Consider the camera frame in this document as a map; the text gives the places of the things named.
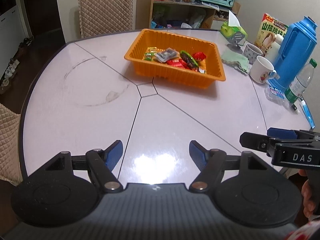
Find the right hand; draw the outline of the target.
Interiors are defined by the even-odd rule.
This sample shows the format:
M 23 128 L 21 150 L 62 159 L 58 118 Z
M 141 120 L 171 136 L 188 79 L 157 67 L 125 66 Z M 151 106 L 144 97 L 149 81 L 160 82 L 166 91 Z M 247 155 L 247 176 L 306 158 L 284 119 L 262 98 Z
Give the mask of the right hand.
M 310 219 L 310 217 L 313 215 L 313 211 L 315 210 L 316 204 L 312 200 L 312 189 L 309 185 L 308 179 L 303 184 L 301 193 L 303 196 L 304 215 L 306 218 Z

